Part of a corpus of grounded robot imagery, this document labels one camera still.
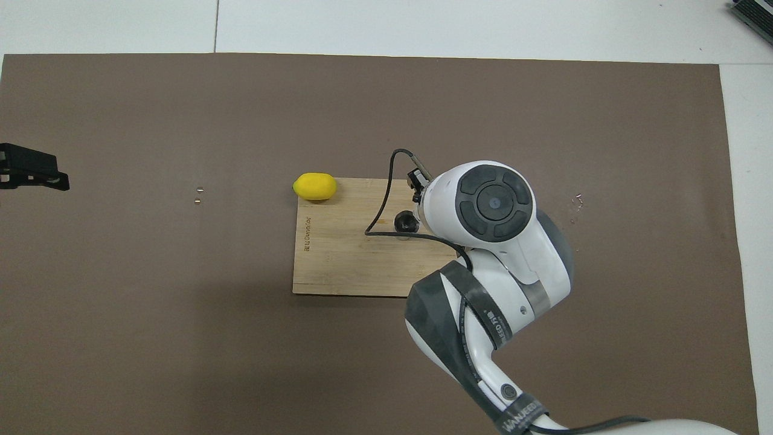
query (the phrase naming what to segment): brown table surface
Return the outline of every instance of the brown table surface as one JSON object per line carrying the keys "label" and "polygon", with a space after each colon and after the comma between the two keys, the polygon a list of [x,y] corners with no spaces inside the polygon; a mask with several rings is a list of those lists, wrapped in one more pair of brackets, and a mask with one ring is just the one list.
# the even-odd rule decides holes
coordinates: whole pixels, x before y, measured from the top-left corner
{"label": "brown table surface", "polygon": [[0,432],[494,433],[404,300],[291,293],[295,177],[383,178],[405,147],[436,173],[514,166],[575,248],[572,294],[495,355],[558,422],[757,433],[716,66],[25,55],[2,73],[0,142],[57,155],[72,190],[0,192]]}

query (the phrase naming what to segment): black knob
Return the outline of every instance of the black knob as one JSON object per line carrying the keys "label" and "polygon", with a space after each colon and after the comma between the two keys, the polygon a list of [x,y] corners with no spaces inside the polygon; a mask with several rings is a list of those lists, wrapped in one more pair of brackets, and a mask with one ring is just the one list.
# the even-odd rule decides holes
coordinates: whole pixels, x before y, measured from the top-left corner
{"label": "black knob", "polygon": [[401,211],[394,217],[394,229],[400,233],[415,233],[419,231],[419,220],[410,210]]}

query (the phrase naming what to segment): black plastic bracket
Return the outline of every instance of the black plastic bracket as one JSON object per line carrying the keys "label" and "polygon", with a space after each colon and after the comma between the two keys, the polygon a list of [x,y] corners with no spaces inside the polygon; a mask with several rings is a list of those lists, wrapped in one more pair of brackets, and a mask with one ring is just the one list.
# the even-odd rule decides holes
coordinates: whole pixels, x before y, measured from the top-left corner
{"label": "black plastic bracket", "polygon": [[70,178],[59,172],[56,156],[12,143],[0,143],[0,189],[19,186],[69,190]]}

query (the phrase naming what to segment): round button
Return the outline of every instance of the round button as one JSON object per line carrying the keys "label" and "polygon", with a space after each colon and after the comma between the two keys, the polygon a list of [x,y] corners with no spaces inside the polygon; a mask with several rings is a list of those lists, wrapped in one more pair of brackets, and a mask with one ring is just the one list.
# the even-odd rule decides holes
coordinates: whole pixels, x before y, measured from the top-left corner
{"label": "round button", "polygon": [[510,215],[514,200],[514,193],[511,189],[494,184],[484,188],[478,194],[478,211],[486,219],[501,221]]}

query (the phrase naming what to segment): black circular joint cover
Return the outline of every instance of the black circular joint cover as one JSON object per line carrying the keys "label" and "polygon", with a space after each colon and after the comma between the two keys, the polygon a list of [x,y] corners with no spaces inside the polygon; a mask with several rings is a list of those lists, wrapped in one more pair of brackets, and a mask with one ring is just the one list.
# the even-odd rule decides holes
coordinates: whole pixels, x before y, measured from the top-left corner
{"label": "black circular joint cover", "polygon": [[520,234],[533,206],[526,181],[502,166],[476,166],[457,185],[457,217],[470,234],[483,241],[505,241]]}
{"label": "black circular joint cover", "polygon": [[400,233],[419,232],[419,220],[412,211],[401,211],[394,217],[394,229]]}

